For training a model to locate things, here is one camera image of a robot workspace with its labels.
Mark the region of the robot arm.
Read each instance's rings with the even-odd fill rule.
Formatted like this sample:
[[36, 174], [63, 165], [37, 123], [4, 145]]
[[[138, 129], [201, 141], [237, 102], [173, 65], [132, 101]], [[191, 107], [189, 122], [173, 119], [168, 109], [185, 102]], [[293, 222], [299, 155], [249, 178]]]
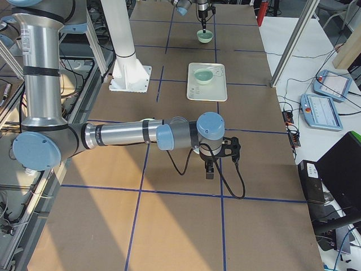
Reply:
[[194, 3], [196, 6], [196, 17], [198, 21], [201, 23], [202, 32], [206, 33], [206, 24], [208, 22], [209, 13], [215, 14], [215, 6], [207, 0], [169, 0], [169, 3], [173, 5], [176, 11], [184, 16], [192, 4]]
[[137, 58], [125, 1], [102, 1], [115, 53], [109, 98], [96, 109], [108, 123], [70, 124], [61, 110], [59, 33], [64, 27], [86, 24], [85, 1], [12, 1], [12, 15], [20, 24], [27, 116], [12, 143], [15, 159], [26, 168], [45, 171], [86, 150], [103, 146], [157, 144], [170, 152], [198, 150], [205, 177], [219, 171], [224, 156], [224, 121], [215, 112], [197, 120], [146, 118], [141, 105], [125, 99], [145, 93], [151, 67]]

